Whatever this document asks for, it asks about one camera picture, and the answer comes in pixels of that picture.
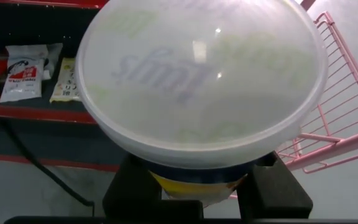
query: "red shelf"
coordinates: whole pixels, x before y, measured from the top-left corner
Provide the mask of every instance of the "red shelf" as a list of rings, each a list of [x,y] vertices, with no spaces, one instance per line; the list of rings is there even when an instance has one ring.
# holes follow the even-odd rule
[[[81,124],[96,124],[94,119],[87,112],[51,110],[44,108],[26,108],[22,106],[0,105],[0,117],[33,119],[42,121],[59,121]]]
[[[18,162],[22,164],[31,164],[26,158],[22,156],[8,156],[0,155],[0,161],[6,162]],[[104,165],[104,164],[92,164],[86,162],[75,162],[75,161],[63,161],[57,159],[40,159],[41,164],[45,166],[62,166],[62,167],[75,167],[82,169],[94,169],[99,171],[117,172],[119,165]]]
[[[108,0],[0,0],[0,3],[8,4],[33,4],[41,6],[60,6],[76,8],[102,8]]]

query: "snack package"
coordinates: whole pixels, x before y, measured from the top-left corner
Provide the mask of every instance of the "snack package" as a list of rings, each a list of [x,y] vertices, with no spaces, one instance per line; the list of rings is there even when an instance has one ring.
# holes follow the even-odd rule
[[[49,102],[53,101],[81,101],[80,93],[74,80],[74,58],[63,58],[59,78]]]
[[[59,61],[59,55],[62,51],[63,44],[49,44],[47,45],[48,48],[48,57],[45,61],[44,66],[44,75],[42,77],[42,80],[49,80],[52,78],[55,68],[57,66],[57,62]]]
[[[0,102],[41,97],[46,45],[7,46],[7,79]]]

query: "clear plastic lid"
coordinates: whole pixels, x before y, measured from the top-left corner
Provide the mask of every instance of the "clear plastic lid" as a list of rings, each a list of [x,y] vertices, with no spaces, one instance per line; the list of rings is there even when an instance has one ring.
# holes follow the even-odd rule
[[[295,1],[110,0],[83,38],[76,73],[105,131],[202,151],[262,139],[303,116],[326,66]]]

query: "pink wire rack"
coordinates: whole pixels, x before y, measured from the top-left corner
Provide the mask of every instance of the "pink wire rack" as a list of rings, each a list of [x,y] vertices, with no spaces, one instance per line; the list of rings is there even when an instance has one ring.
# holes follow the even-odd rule
[[[307,174],[358,159],[358,64],[328,12],[314,23],[328,52],[327,85],[302,134],[276,150],[290,170]]]

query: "black cable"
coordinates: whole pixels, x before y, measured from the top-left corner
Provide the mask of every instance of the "black cable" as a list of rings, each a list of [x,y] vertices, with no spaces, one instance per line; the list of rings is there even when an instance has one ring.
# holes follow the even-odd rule
[[[34,166],[40,169],[44,174],[50,177],[57,185],[59,185],[65,192],[79,201],[81,204],[87,207],[92,207],[92,217],[94,217],[94,202],[89,201],[82,197],[80,194],[71,189],[67,184],[65,184],[61,179],[59,179],[53,172],[44,167],[35,156],[24,146],[23,142],[17,137],[12,127],[8,124],[7,121],[2,122],[2,126],[4,127],[7,135],[12,139],[13,143],[20,150],[21,154],[30,161]]]

